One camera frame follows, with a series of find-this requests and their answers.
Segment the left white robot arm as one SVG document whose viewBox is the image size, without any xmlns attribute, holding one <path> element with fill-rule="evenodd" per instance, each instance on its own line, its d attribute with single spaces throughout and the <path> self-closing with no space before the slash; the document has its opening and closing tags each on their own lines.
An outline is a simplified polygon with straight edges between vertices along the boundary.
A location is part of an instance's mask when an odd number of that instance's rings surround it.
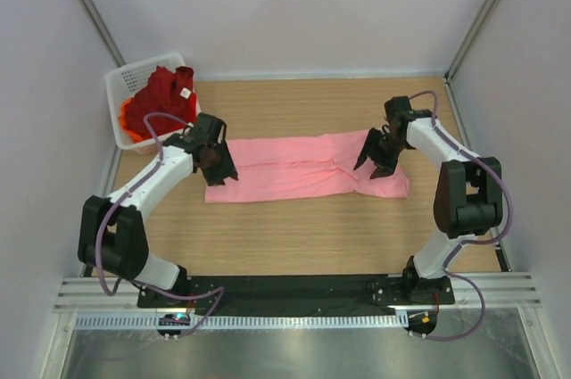
<svg viewBox="0 0 571 379">
<path fill-rule="evenodd" d="M 163 198 L 182 180 L 201 172 L 208 186 L 237 180 L 238 172 L 226 140 L 227 123 L 200 112 L 193 123 L 161 140 L 153 135 L 157 154 L 133 180 L 105 196 L 84 203 L 78 258 L 93 268 L 103 292 L 119 287 L 106 275 L 140 286 L 171 308 L 198 301 L 191 293 L 186 269 L 152 253 L 145 222 Z"/>
</svg>

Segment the pink t shirt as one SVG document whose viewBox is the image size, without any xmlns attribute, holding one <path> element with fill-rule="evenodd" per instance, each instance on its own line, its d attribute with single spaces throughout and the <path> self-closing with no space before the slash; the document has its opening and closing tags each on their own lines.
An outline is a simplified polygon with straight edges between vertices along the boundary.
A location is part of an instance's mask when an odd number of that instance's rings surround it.
<svg viewBox="0 0 571 379">
<path fill-rule="evenodd" d="M 207 203 L 249 203 L 357 193 L 403 199 L 410 182 L 398 168 L 372 179 L 371 161 L 354 169 L 368 131 L 321 136 L 234 139 L 228 149 L 238 179 L 205 190 Z"/>
</svg>

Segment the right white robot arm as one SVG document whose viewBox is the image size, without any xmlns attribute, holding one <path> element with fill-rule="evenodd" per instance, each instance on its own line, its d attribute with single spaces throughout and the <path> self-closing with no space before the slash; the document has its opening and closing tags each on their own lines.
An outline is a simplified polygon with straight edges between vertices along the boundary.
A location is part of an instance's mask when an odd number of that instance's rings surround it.
<svg viewBox="0 0 571 379">
<path fill-rule="evenodd" d="M 455 139 L 436 117 L 435 110 L 416 110 L 408 96 L 385 102 L 386 123 L 369 130 L 356 160 L 360 168 L 373 165 L 371 178 L 389 178 L 405 150 L 422 152 L 438 170 L 434 195 L 434 234 L 410 257 L 398 278 L 377 287 L 385 304 L 428 304 L 446 287 L 453 258 L 468 244 L 503 220 L 501 165 L 481 157 Z"/>
</svg>

